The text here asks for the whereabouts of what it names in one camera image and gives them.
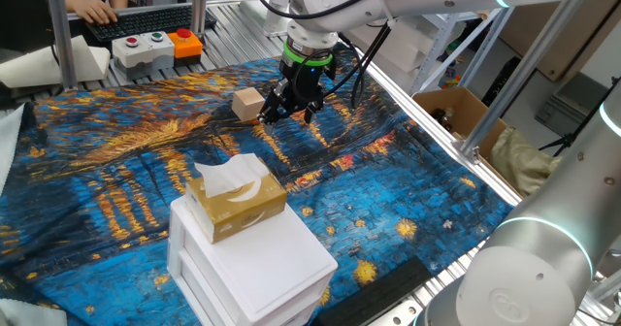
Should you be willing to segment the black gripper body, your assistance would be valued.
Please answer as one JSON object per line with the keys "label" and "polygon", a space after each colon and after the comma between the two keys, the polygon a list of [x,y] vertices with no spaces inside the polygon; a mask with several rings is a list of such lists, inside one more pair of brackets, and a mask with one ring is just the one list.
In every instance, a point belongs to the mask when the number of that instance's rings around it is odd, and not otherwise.
{"label": "black gripper body", "polygon": [[292,59],[282,58],[279,69],[286,79],[282,91],[280,110],[298,112],[304,110],[307,102],[322,99],[325,89],[319,83],[323,75],[333,80],[336,76],[336,60],[323,66],[311,66],[308,62],[301,70],[299,63]]}

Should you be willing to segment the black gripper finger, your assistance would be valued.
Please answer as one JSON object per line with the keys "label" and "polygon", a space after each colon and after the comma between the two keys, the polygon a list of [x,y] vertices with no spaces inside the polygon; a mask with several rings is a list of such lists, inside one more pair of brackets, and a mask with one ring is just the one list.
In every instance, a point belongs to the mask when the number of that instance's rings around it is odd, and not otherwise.
{"label": "black gripper finger", "polygon": [[279,110],[281,108],[281,103],[282,94],[272,91],[266,98],[263,107],[257,115],[258,121],[265,125],[272,125],[282,119],[282,113]]}
{"label": "black gripper finger", "polygon": [[304,122],[311,124],[312,117],[323,109],[324,102],[322,99],[309,101],[305,107]]}

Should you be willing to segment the bystander bare hand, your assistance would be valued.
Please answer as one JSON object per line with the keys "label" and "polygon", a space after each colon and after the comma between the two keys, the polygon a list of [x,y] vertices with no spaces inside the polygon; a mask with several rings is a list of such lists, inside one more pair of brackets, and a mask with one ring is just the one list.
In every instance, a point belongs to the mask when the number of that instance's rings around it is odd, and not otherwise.
{"label": "bystander bare hand", "polygon": [[117,22],[116,11],[101,0],[65,0],[69,13],[75,13],[88,23],[100,25]]}

